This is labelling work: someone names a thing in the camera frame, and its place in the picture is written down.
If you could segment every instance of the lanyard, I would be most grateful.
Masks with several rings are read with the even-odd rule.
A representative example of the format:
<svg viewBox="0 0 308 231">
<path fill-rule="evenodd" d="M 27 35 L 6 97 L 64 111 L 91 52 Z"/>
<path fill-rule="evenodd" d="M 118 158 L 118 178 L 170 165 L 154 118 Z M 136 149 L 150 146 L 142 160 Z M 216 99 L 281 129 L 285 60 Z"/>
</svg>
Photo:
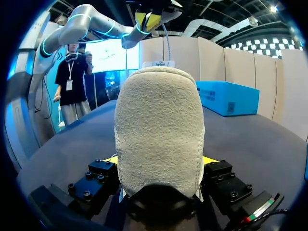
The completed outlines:
<svg viewBox="0 0 308 231">
<path fill-rule="evenodd" d="M 73 61 L 73 63 L 72 63 L 72 67 L 71 67 L 71 64 L 68 63 L 69 80 L 72 79 L 72 70 L 73 70 L 73 66 L 74 66 L 74 61 Z"/>
</svg>

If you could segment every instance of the white pants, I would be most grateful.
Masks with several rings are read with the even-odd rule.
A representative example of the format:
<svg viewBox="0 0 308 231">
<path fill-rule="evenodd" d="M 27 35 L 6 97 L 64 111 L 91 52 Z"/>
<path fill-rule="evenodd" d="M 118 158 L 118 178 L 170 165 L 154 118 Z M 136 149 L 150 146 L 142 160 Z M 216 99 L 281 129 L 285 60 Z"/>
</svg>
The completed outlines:
<svg viewBox="0 0 308 231">
<path fill-rule="evenodd" d="M 81 119 L 82 116 L 88 114 L 91 109 L 88 101 L 83 101 L 80 103 L 63 105 L 61 106 L 61 111 L 65 126 L 68 126 L 77 119 Z"/>
</svg>

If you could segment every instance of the dark gray table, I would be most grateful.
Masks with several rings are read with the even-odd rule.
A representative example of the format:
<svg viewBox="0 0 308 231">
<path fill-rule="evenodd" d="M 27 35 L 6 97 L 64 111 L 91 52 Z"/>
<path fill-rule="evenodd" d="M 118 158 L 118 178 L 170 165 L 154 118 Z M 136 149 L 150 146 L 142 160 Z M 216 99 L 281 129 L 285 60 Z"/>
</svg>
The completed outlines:
<svg viewBox="0 0 308 231">
<path fill-rule="evenodd" d="M 66 191 L 94 159 L 114 154 L 115 105 L 102 105 L 41 147 L 18 175 L 24 195 L 51 183 Z M 289 208 L 304 183 L 306 142 L 261 115 L 222 117 L 204 108 L 204 118 L 204 156 L 231 163 L 241 180 L 253 184 L 254 195 L 263 190 L 284 194 L 280 207 Z M 217 216 L 224 227 L 228 219 Z M 265 227 L 274 228 L 279 220 L 270 218 Z"/>
</svg>

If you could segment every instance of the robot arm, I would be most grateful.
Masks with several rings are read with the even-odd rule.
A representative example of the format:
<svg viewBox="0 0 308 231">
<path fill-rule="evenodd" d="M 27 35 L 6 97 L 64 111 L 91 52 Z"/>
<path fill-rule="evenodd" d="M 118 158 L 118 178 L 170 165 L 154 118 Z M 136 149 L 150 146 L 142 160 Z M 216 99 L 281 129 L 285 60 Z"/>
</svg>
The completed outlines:
<svg viewBox="0 0 308 231">
<path fill-rule="evenodd" d="M 154 13 L 147 13 L 147 15 L 142 13 L 140 15 L 140 13 L 136 13 L 137 23 L 134 27 L 130 27 L 123 26 L 99 13 L 89 4 L 80 5 L 73 10 L 64 27 L 55 30 L 44 39 L 40 47 L 40 53 L 45 58 L 51 56 L 59 47 L 83 39 L 87 35 L 89 28 L 97 33 L 122 39 L 122 47 L 125 49 L 133 48 L 139 41 L 150 34 L 152 29 L 180 15 L 181 12 L 179 11 L 162 11 L 161 15 Z"/>
</svg>

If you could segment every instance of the fuzzy white object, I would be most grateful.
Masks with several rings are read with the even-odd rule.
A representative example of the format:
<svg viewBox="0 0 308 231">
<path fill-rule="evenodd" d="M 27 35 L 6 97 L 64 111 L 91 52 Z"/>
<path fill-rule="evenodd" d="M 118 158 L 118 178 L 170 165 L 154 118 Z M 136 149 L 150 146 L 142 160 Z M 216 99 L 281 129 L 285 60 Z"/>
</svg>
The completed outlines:
<svg viewBox="0 0 308 231">
<path fill-rule="evenodd" d="M 203 176 L 205 126 L 194 79 L 171 67 L 148 67 L 124 83 L 115 109 L 118 173 L 132 196 L 146 185 L 187 197 Z"/>
</svg>

